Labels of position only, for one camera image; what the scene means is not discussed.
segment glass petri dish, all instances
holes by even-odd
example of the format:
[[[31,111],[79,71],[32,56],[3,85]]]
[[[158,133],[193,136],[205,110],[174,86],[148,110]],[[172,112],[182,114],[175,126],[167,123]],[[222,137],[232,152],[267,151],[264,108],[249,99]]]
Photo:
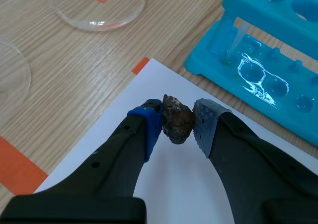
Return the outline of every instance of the glass petri dish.
[[[54,11],[68,24],[89,31],[105,31],[133,21],[146,0],[50,0]]]
[[[30,83],[27,60],[13,44],[0,38],[0,127],[20,110]]]

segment paper sheet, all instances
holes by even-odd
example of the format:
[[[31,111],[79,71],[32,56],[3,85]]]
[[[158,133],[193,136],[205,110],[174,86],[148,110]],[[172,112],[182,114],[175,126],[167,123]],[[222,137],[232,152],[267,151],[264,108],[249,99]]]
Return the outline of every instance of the paper sheet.
[[[200,98],[218,102],[231,109],[259,137],[318,174],[317,159],[151,59],[37,191],[52,187],[75,171],[109,138],[129,110],[148,99],[162,99],[165,93],[177,97],[190,108]],[[185,144],[179,146],[173,145],[161,134],[150,161],[142,168],[134,196],[146,202],[149,224],[234,223],[221,180],[196,145],[193,134]]]

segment mineral sample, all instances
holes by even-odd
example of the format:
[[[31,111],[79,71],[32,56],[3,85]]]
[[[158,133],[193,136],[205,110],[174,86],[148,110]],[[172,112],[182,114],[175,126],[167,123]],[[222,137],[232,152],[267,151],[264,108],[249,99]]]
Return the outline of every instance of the mineral sample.
[[[194,127],[194,114],[173,96],[164,95],[162,106],[163,132],[172,143],[183,144]]]

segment table surface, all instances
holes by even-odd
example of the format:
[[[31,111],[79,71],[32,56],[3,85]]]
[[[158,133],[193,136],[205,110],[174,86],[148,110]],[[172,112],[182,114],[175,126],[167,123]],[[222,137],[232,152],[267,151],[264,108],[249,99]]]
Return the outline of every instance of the table surface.
[[[134,78],[144,57],[155,58],[234,109],[314,157],[318,149],[183,63],[211,25],[222,0],[147,0],[130,24],[107,32],[68,26],[48,0],[0,0],[0,35],[14,43],[32,73],[28,97],[0,135],[47,174]],[[316,61],[253,28],[252,36],[318,72]],[[13,197],[0,184],[0,212]]]

